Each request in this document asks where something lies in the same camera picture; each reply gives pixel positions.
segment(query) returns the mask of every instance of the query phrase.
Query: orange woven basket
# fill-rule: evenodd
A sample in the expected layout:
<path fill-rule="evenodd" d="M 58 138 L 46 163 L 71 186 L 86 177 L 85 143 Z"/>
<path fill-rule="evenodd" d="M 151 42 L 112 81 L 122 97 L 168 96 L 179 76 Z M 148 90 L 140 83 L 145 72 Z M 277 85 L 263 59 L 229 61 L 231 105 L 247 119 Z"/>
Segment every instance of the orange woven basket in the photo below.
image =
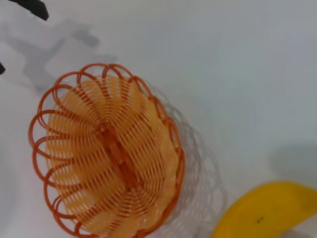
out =
<path fill-rule="evenodd" d="M 101 76 L 87 72 L 96 66 Z M 65 83 L 72 76 L 75 86 Z M 43 110 L 48 95 L 55 106 Z M 36 123 L 46 130 L 38 140 Z M 178 200 L 185 158 L 175 123 L 144 81 L 118 64 L 90 64 L 59 78 L 39 103 L 29 141 L 46 204 L 72 236 L 144 237 Z M 53 202 L 49 187 L 58 193 Z"/>

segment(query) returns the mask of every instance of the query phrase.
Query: yellow object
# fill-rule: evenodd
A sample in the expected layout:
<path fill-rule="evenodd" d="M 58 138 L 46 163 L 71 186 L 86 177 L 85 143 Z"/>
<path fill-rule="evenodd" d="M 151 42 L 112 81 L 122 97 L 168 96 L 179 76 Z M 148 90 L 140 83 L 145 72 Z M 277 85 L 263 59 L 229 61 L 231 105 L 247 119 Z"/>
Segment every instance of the yellow object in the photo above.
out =
<path fill-rule="evenodd" d="M 225 213 L 211 238 L 279 238 L 317 213 L 317 191 L 288 181 L 254 188 Z"/>

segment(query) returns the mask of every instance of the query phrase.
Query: woven plastic strip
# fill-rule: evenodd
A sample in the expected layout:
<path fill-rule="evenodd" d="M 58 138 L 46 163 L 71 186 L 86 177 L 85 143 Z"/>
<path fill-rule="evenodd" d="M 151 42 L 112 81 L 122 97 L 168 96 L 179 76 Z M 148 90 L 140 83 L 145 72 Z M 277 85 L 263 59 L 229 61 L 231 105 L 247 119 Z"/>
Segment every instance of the woven plastic strip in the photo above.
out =
<path fill-rule="evenodd" d="M 103 67 L 101 76 L 87 73 L 96 66 Z M 66 84 L 74 75 L 76 86 Z M 55 106 L 43 110 L 48 95 Z M 46 135 L 35 141 L 36 122 Z M 118 64 L 90 64 L 59 78 L 39 103 L 29 141 L 47 206 L 72 236 L 144 237 L 177 202 L 185 158 L 175 123 L 144 81 Z M 38 158 L 46 160 L 46 174 Z M 58 192 L 53 202 L 49 187 Z"/>

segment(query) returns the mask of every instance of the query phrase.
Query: white surface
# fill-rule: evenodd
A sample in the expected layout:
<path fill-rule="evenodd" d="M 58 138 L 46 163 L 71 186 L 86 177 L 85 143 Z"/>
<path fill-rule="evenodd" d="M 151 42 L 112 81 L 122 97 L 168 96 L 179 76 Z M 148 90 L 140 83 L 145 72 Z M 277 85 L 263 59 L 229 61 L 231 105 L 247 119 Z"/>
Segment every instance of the white surface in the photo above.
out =
<path fill-rule="evenodd" d="M 1 237 L 66 237 L 45 206 L 27 128 L 55 73 L 97 59 L 124 64 L 166 95 L 213 150 L 229 203 L 268 180 L 317 188 L 316 1 L 46 2 L 46 23 L 0 2 Z M 72 41 L 81 43 L 67 51 Z M 82 47 L 88 59 L 79 59 Z M 316 222 L 299 230 L 317 233 Z"/>

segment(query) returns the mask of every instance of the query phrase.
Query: white background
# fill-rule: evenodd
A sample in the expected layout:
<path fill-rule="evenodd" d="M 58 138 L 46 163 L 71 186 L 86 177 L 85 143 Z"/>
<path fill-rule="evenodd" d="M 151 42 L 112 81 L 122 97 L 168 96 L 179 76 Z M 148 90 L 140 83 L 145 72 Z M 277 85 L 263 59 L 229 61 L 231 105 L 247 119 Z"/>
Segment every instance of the white background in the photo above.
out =
<path fill-rule="evenodd" d="M 54 79 L 93 61 L 125 65 L 182 113 L 219 163 L 225 206 L 270 180 L 317 189 L 317 1 L 46 3 L 43 22 L 0 1 L 1 237 L 69 237 L 45 206 L 27 129 Z"/>

